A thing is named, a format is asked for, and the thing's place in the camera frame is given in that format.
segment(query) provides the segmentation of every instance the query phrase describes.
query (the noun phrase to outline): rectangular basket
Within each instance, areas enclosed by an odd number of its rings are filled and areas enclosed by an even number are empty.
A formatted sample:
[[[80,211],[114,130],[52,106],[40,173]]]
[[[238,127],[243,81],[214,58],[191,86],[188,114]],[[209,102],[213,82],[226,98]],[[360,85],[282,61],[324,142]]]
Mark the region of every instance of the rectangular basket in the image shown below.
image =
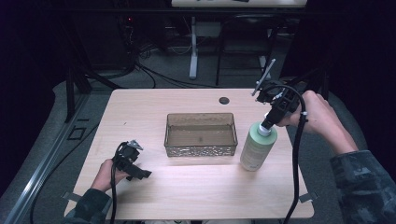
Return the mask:
[[[168,157],[233,156],[238,141],[232,113],[168,114]]]

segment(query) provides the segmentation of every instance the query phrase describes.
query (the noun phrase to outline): sleeve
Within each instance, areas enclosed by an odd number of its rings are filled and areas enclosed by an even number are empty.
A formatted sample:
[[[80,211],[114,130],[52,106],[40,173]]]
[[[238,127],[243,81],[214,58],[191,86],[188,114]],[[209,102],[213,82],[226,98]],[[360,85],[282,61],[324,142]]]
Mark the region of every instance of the sleeve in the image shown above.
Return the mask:
[[[98,189],[88,189],[74,208],[64,218],[64,223],[105,223],[111,198]]]
[[[331,158],[345,223],[396,223],[396,185],[369,150]]]

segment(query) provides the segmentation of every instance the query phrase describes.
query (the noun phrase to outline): white bottle cap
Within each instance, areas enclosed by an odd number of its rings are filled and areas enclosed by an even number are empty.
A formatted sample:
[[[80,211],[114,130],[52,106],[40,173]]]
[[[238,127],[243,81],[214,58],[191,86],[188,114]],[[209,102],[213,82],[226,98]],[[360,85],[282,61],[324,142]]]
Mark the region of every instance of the white bottle cap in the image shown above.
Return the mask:
[[[261,136],[266,137],[266,136],[268,136],[268,135],[271,134],[271,129],[268,130],[268,129],[262,127],[262,125],[260,124],[260,125],[259,125],[259,129],[257,130],[257,132],[258,132]]]

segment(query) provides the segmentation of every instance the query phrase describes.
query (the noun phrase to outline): dark background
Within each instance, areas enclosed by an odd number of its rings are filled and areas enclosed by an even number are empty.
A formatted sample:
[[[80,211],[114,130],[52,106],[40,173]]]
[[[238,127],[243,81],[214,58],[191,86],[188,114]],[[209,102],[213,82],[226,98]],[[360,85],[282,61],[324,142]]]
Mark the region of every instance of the dark background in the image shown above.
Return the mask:
[[[302,19],[281,76],[301,76],[325,65],[330,91],[344,101],[362,128],[368,149],[396,179],[392,159],[396,145],[392,109],[396,103],[394,4],[392,1],[374,1],[371,5],[371,1],[343,2],[308,1],[308,12],[336,10],[353,16]],[[65,30],[40,12],[47,3],[3,1],[0,7],[1,194],[34,144],[54,102],[52,88],[65,80],[67,71],[76,63],[88,67],[95,64],[125,67],[130,62],[114,17],[96,17],[97,21],[90,18],[78,25],[74,24],[76,18],[71,21],[61,17],[68,21]],[[104,31],[102,49],[93,50],[92,46],[98,44],[90,46],[89,36]],[[75,45],[70,45],[67,36],[76,40]]]

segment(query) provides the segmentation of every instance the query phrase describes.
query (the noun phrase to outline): gray floor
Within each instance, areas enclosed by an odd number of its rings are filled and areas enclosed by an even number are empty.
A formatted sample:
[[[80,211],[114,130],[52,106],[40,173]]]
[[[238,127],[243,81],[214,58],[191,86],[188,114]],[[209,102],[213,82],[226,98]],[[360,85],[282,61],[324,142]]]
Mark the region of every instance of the gray floor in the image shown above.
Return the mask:
[[[190,52],[186,52],[185,48],[174,48],[179,53],[174,53],[170,50],[170,53],[167,55],[154,50],[148,59],[141,59],[140,62],[164,76],[197,84],[190,85],[192,87],[212,88],[215,83],[217,62],[216,56],[213,54],[214,49],[210,44],[206,45],[205,41],[209,40],[204,40],[200,47],[198,76],[195,80],[189,79]],[[277,40],[273,55],[273,58],[276,58],[276,64],[271,70],[271,76],[274,78],[277,78],[280,73],[282,62],[287,54],[289,45],[290,40],[287,38],[280,37]],[[156,88],[180,88],[172,84],[172,81],[165,81],[166,79],[163,77],[153,76],[153,78],[155,79]],[[220,86],[222,88],[253,89],[257,79],[258,76],[222,76]],[[111,80],[122,87],[131,89],[150,89],[154,83],[153,79],[142,70],[134,70],[128,76]],[[9,214],[11,211],[15,212],[16,205],[21,201],[28,200],[21,196],[25,193],[24,190],[28,189],[29,180],[34,175],[36,168],[42,164],[43,159],[55,147],[59,148],[59,154],[54,156],[54,159],[49,162],[49,166],[51,167],[71,150],[73,152],[71,152],[44,184],[35,204],[34,220],[35,223],[61,223],[67,203],[67,201],[61,198],[61,195],[65,191],[73,190],[94,137],[94,127],[100,121],[109,95],[111,94],[111,90],[103,84],[95,80],[91,80],[91,84],[93,91],[89,95],[81,95],[76,90],[76,97],[81,107],[74,120],[69,124],[64,124],[64,119],[66,118],[65,84],[61,83],[54,88],[56,102],[49,118],[25,163],[0,200],[0,223],[5,223],[7,218],[10,218]],[[336,108],[337,113],[340,114],[347,128],[352,131],[352,135],[358,140],[358,144],[364,146],[365,142],[359,126],[345,109],[342,102],[333,95],[331,95],[330,102]],[[288,128],[288,131],[290,133],[290,139],[293,139],[295,130]],[[81,136],[87,137],[82,143],[80,143],[79,139]],[[300,167],[308,190],[315,192],[319,197],[313,201],[315,208],[313,217],[304,220],[293,219],[290,223],[342,223],[329,164],[329,158],[331,156],[326,143],[320,137],[312,134],[305,134],[303,136],[300,150]],[[21,212],[20,220],[20,223],[29,223],[29,209]],[[256,223],[278,223],[278,221],[256,220]]]

